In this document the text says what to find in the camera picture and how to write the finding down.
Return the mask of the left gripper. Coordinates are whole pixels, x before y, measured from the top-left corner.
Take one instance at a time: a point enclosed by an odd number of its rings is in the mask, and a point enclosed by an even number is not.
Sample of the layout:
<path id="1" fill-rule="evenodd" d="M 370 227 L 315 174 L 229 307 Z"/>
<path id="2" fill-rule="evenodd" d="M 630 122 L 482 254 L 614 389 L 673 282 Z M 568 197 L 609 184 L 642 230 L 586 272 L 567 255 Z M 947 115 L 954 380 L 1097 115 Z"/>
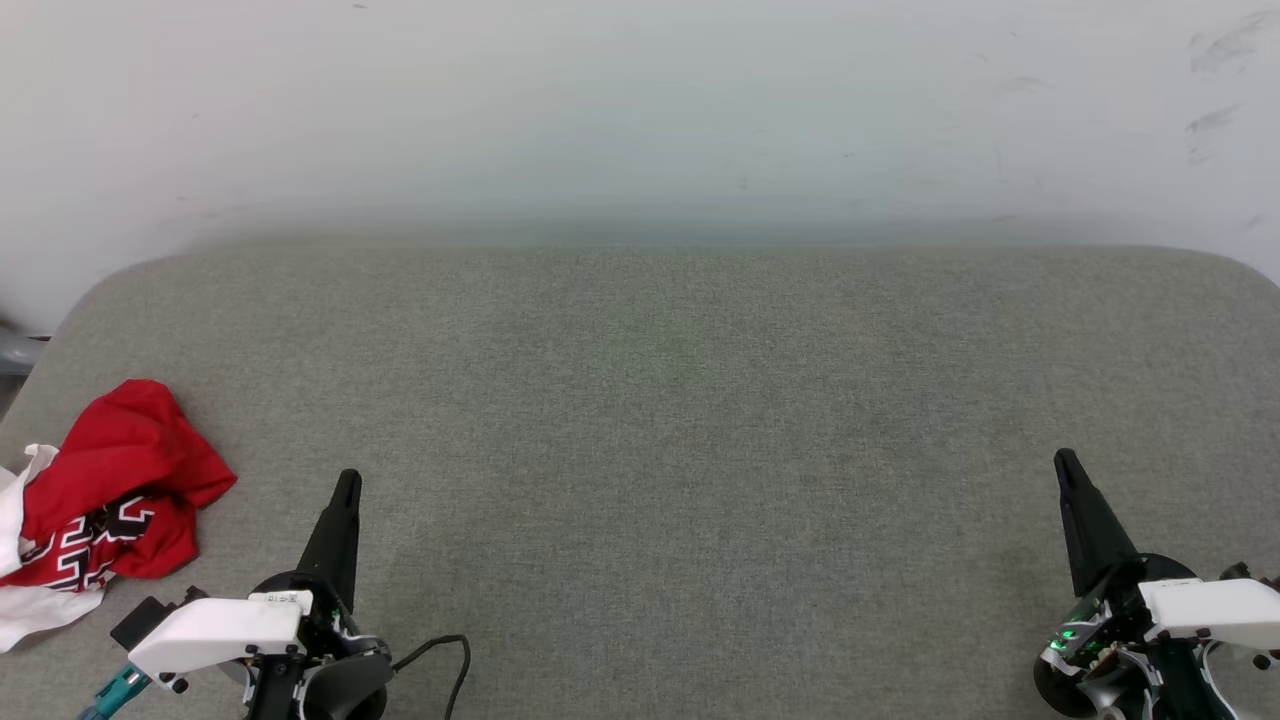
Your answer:
<path id="1" fill-rule="evenodd" d="M 297 637 L 283 651 L 244 661 L 250 719 L 379 719 L 393 678 L 389 644 L 355 615 L 364 479 L 344 469 L 294 571 L 255 587 L 261 600 L 308 600 Z"/>

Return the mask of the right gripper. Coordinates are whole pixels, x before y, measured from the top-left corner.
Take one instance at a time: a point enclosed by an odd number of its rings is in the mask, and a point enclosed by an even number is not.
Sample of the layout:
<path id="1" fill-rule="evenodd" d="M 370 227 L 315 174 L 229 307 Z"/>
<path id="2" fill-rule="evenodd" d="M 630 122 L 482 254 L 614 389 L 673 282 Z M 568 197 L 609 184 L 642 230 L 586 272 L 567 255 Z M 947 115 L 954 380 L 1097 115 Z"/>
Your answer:
<path id="1" fill-rule="evenodd" d="M 1155 615 L 1140 584 L 1193 571 L 1138 552 L 1074 450 L 1057 450 L 1053 468 L 1076 603 L 1033 666 L 1039 697 L 1074 719 L 1236 719 L 1210 670 L 1216 641 L 1147 635 Z"/>

